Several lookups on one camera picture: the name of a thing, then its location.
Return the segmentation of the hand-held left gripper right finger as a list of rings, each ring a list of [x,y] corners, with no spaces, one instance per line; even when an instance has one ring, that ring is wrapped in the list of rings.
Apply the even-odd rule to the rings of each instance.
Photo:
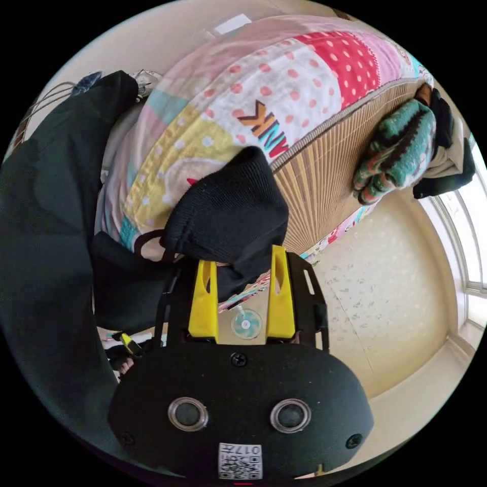
[[[295,335],[292,286],[286,249],[272,247],[267,308],[267,338],[292,338]]]

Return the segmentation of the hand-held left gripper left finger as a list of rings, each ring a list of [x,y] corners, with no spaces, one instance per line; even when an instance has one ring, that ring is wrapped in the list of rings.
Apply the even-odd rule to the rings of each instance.
[[[198,263],[188,332],[194,339],[218,339],[216,262],[200,260]]]

